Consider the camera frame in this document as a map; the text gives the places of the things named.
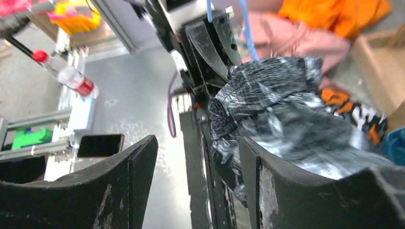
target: red bottle cap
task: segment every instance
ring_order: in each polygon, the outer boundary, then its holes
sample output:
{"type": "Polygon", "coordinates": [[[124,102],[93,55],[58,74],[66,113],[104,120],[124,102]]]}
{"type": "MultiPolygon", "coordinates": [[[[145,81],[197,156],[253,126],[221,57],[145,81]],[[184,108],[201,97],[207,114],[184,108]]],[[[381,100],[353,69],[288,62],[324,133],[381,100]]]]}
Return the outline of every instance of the red bottle cap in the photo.
{"type": "Polygon", "coordinates": [[[34,60],[43,63],[48,60],[48,54],[44,50],[37,50],[32,54],[34,60]]]}

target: green object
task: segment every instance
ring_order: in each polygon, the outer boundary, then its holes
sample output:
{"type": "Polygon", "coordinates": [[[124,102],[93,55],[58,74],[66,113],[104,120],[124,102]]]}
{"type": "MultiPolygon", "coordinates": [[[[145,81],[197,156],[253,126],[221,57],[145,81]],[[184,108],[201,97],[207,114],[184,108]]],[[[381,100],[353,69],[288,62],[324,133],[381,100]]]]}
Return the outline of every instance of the green object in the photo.
{"type": "Polygon", "coordinates": [[[41,130],[37,132],[31,132],[30,128],[17,130],[11,149],[51,142],[52,135],[53,131],[44,127],[41,127],[41,130]]]}

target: orange cloth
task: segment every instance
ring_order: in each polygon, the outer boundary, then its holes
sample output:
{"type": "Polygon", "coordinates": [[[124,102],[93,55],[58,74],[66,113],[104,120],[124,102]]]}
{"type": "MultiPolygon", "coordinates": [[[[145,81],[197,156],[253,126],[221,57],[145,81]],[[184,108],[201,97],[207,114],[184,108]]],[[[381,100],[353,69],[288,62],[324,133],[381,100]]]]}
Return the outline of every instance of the orange cloth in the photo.
{"type": "Polygon", "coordinates": [[[353,39],[391,11],[389,0],[284,0],[278,16],[353,39]]]}

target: patterned cloth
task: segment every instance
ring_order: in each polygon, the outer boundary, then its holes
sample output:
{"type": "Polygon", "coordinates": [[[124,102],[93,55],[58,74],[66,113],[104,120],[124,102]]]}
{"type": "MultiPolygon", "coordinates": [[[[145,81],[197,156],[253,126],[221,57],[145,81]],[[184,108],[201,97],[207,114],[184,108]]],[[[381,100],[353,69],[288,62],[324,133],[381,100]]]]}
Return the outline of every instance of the patterned cloth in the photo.
{"type": "Polygon", "coordinates": [[[340,179],[373,165],[392,165],[351,123],[325,112],[316,96],[322,60],[277,57],[230,70],[209,105],[215,154],[240,173],[238,142],[255,140],[270,153],[315,174],[340,179]]]}
{"type": "Polygon", "coordinates": [[[326,88],[320,91],[320,98],[326,104],[326,112],[348,120],[357,129],[367,134],[377,146],[387,130],[387,115],[350,97],[346,92],[326,88]]]}

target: smartphone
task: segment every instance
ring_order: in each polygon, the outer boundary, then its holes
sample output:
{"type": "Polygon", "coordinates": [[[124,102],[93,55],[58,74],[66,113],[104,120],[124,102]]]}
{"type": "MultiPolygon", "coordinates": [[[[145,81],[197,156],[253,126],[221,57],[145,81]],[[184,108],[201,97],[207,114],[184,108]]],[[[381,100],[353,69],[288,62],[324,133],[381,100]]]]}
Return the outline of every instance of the smartphone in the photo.
{"type": "Polygon", "coordinates": [[[124,135],[85,135],[80,141],[77,157],[109,157],[120,152],[124,135]]]}

